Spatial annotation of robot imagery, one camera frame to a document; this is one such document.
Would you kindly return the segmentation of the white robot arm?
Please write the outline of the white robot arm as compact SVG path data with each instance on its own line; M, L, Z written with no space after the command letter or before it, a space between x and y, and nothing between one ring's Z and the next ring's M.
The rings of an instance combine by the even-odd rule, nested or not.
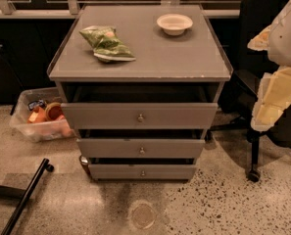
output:
M274 73L265 73L252 110L251 127L268 131L291 106L291 0L272 23L252 38L247 47L267 51L268 58L278 64Z

